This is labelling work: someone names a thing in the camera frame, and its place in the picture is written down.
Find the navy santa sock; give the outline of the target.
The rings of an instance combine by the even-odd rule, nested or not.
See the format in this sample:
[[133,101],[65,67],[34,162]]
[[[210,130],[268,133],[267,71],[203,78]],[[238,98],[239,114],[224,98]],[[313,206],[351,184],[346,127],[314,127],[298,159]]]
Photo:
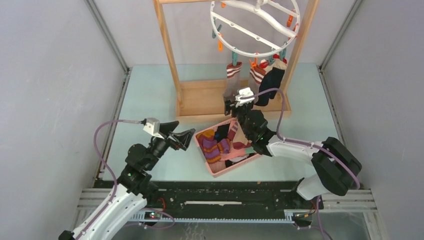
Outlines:
[[[266,91],[266,90],[272,89],[272,88],[280,88],[280,87],[275,86],[275,80],[274,80],[274,75],[273,75],[273,64],[268,65],[263,69],[266,71],[266,74],[265,74],[265,76],[264,76],[264,78],[263,78],[263,80],[260,84],[259,92],[263,92],[263,91]],[[270,99],[274,99],[276,94],[277,94],[276,91],[270,91],[270,92],[266,92],[262,95],[259,95],[258,99],[255,101],[255,105],[260,106],[260,107],[267,106]]]
[[287,69],[287,63],[284,62],[284,59],[283,60],[279,58],[274,59],[272,71],[273,71],[275,86],[277,88],[281,86],[281,82],[283,80],[286,69]]

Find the orange cuffed grey sock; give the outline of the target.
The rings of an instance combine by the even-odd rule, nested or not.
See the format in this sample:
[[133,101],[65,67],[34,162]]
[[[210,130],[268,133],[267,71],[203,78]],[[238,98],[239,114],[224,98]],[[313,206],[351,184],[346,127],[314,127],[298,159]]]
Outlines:
[[248,77],[248,87],[254,95],[258,94],[260,85],[265,75],[266,71],[260,66],[250,68]]

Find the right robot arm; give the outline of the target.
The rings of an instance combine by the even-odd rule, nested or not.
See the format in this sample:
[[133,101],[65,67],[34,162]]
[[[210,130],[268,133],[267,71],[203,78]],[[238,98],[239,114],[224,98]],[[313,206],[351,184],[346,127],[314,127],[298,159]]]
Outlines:
[[293,189],[290,201],[295,208],[304,209],[312,199],[326,193],[345,196],[351,187],[360,188],[362,165],[337,138],[312,142],[286,138],[268,128],[264,114],[253,109],[252,103],[226,100],[224,104],[224,114],[236,118],[256,153],[290,158],[314,168],[314,174],[302,177]]

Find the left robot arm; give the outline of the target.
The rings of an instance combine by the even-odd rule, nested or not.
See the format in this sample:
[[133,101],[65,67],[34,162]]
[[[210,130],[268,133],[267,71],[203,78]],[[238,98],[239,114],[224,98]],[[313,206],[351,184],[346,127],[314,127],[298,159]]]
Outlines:
[[125,120],[125,123],[142,125],[151,136],[148,146],[132,145],[125,158],[120,176],[112,175],[113,188],[106,198],[74,230],[65,230],[60,240],[111,240],[138,211],[153,208],[158,202],[158,186],[151,182],[150,171],[169,149],[186,151],[195,129],[175,132],[179,121],[161,123],[156,118]]

